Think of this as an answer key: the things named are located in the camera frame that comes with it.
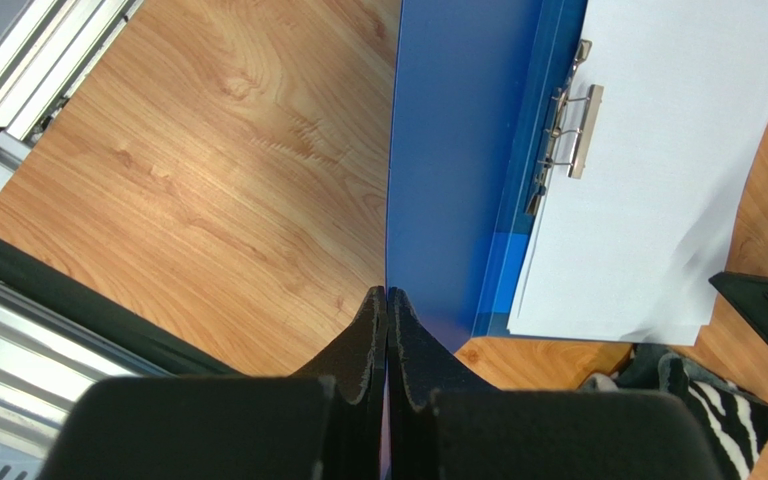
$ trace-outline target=zebra print fabric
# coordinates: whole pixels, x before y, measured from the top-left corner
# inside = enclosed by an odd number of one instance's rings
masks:
[[[663,345],[642,344],[633,354],[615,378],[595,374],[583,389],[676,395],[703,427],[724,479],[748,478],[768,442],[768,404]]]

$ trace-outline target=blue clipboard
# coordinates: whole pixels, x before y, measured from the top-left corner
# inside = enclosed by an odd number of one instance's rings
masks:
[[[586,0],[404,0],[386,283],[450,350],[506,328]]]

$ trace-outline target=white paper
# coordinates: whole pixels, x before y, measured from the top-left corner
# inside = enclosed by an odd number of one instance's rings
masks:
[[[508,329],[693,344],[768,123],[768,2],[591,0],[582,38],[587,166],[553,172]]]

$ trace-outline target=wood grain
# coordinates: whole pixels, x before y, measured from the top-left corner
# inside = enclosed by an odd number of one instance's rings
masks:
[[[398,0],[148,0],[0,195],[0,238],[251,374],[384,282]]]
[[[244,372],[295,369],[383,282],[399,5],[148,0],[0,195],[0,237]],[[728,267],[768,275],[768,130]],[[768,401],[768,347],[725,302],[683,351]],[[458,357],[558,389],[628,352],[481,338]]]
[[[768,128],[739,206],[727,267],[768,276]],[[574,388],[595,371],[611,371],[628,350],[628,345],[599,342],[481,338],[457,356],[501,388],[555,389]],[[680,350],[768,401],[768,347],[723,299],[697,344]],[[768,480],[768,445],[751,479]]]

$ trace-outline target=metal clip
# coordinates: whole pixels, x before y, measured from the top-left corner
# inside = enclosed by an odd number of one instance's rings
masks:
[[[585,160],[588,156],[588,147],[591,145],[591,137],[594,132],[594,126],[597,123],[597,113],[600,109],[600,102],[603,99],[603,87],[601,85],[591,85],[588,87],[587,95],[582,98],[569,98],[569,96],[574,75],[579,69],[579,66],[588,59],[588,54],[591,52],[591,46],[592,43],[590,40],[579,41],[579,48],[576,50],[576,55],[571,63],[564,87],[559,88],[556,95],[552,97],[552,100],[556,102],[555,109],[552,112],[552,127],[546,130],[549,135],[547,151],[544,159],[538,161],[538,164],[543,166],[543,168],[536,176],[536,194],[526,206],[526,212],[529,214],[534,215],[537,213],[540,197],[543,196],[547,190],[547,181],[549,180],[549,173],[552,167],[557,165],[567,165],[568,177],[575,179],[582,178],[582,173],[585,169]],[[562,113],[568,104],[573,102],[585,102],[582,119],[577,128],[572,130],[562,130]],[[556,150],[558,139],[562,135],[567,134],[575,135],[570,159],[565,162],[556,161],[553,158],[553,154]]]

